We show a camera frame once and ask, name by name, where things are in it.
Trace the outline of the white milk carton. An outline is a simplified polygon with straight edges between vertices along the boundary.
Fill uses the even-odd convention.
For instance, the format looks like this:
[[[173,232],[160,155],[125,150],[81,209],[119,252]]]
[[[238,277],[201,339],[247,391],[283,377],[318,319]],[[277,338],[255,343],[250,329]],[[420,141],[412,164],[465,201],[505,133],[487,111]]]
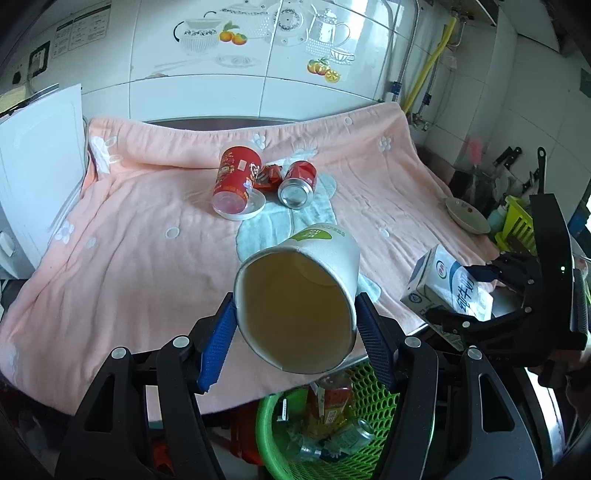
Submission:
[[[461,337],[429,321],[427,312],[443,307],[485,322],[493,307],[493,296],[441,244],[418,260],[401,301],[458,351],[464,349]]]

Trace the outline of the red yellow drink bottle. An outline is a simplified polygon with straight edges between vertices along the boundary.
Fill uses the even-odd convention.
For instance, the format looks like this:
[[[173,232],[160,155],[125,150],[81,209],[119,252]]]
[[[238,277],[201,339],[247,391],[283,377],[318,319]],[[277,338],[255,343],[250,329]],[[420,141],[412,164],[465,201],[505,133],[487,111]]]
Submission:
[[[315,380],[308,386],[304,428],[312,439],[324,439],[342,425],[353,399],[353,383],[346,371]]]

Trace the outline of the white paper cup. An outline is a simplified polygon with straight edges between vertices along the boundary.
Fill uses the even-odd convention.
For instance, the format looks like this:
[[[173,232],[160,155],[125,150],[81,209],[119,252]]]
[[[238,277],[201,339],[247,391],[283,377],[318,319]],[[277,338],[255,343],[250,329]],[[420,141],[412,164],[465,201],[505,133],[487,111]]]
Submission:
[[[355,238],[329,223],[250,256],[236,274],[233,296],[252,351],[294,374],[341,365],[356,342],[360,258]]]

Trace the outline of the red snack cup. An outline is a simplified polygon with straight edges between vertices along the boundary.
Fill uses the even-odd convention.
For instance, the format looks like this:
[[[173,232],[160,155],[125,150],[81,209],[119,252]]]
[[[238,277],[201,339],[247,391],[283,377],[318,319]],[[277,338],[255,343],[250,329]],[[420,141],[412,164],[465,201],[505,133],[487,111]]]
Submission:
[[[212,194],[212,207],[223,214],[242,213],[249,203],[252,183],[259,175],[263,161],[259,148],[252,142],[226,147],[221,153]]]

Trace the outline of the green plastic trash basket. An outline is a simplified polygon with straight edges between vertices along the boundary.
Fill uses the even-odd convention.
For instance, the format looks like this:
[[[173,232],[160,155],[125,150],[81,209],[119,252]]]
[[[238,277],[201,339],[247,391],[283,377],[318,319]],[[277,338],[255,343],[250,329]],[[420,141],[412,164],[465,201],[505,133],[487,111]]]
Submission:
[[[353,399],[342,425],[324,439],[312,439],[304,428],[308,386],[271,394],[260,401],[256,415],[256,446],[274,479],[370,479],[386,445],[399,396],[390,393],[368,361],[346,369],[353,383]],[[358,453],[335,463],[288,462],[283,453],[291,440],[307,437],[321,445],[339,430],[373,432],[376,438]]]

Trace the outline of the white ceramic dish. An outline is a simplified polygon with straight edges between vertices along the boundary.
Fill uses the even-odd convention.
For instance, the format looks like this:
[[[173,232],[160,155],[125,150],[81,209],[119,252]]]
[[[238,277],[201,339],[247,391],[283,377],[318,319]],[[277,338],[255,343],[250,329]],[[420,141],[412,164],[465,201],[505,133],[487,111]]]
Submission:
[[[449,197],[445,205],[450,217],[466,232],[475,235],[488,235],[491,232],[487,219],[464,200]]]

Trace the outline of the yellow green dish rack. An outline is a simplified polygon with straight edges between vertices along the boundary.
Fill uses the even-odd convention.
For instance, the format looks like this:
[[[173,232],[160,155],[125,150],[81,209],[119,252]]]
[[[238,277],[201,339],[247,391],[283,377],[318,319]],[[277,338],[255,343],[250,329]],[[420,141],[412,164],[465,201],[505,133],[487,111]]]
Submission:
[[[505,223],[495,235],[495,243],[502,252],[537,255],[533,218],[524,200],[507,196]]]

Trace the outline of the clear plastic cup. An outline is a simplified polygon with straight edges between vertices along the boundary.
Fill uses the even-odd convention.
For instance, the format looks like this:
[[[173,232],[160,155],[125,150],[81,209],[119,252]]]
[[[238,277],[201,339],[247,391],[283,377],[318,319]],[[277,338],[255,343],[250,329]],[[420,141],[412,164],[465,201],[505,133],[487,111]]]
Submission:
[[[358,453],[375,438],[373,432],[356,428],[342,429],[329,437],[324,445],[307,437],[291,440],[283,455],[291,463],[315,461],[335,463]]]

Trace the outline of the pink blanket cloth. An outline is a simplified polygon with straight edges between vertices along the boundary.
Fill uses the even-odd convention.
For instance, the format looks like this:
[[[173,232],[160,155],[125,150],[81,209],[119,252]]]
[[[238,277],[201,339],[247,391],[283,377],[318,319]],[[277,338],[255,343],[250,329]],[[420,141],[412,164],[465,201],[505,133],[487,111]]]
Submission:
[[[191,131],[96,117],[80,199],[1,322],[1,377],[65,414],[77,410],[111,351],[161,348],[213,314],[245,244],[262,249],[335,223],[361,249],[360,286],[407,332],[402,302],[417,260],[445,246],[466,265],[497,257],[447,212],[448,186],[419,158],[407,118],[382,103],[297,123]],[[263,159],[305,159],[322,201],[310,214],[274,207],[238,223],[211,208],[221,153],[252,141]]]

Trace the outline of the red soda can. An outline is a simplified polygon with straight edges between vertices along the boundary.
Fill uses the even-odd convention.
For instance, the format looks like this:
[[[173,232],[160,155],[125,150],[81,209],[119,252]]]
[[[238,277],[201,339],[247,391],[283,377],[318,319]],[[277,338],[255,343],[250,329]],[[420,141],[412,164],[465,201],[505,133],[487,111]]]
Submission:
[[[277,197],[290,209],[303,209],[315,195],[317,170],[308,161],[297,161],[290,165],[287,175],[277,189]]]

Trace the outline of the red snack wrapper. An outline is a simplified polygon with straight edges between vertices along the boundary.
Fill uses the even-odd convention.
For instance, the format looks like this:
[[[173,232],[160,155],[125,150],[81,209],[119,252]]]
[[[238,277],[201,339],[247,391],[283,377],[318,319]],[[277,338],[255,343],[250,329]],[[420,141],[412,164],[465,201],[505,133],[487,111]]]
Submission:
[[[252,181],[252,187],[262,192],[276,193],[283,182],[283,167],[276,164],[263,165],[259,175]]]

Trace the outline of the black handled pan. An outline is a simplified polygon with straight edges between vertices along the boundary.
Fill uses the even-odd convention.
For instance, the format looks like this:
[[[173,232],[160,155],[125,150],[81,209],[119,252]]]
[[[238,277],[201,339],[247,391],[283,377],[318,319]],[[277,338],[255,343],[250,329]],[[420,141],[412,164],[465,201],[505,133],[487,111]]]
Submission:
[[[546,181],[547,152],[544,147],[537,149],[538,168],[530,173],[529,180],[522,186],[522,193],[525,194],[534,189],[538,194],[543,194]]]

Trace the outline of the black wall socket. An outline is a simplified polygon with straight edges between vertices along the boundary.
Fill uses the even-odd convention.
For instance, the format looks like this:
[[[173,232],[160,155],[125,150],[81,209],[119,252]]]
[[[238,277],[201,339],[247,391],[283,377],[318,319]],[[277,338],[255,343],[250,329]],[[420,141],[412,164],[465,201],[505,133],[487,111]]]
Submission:
[[[50,53],[50,42],[36,48],[29,56],[27,78],[32,79],[46,71]]]

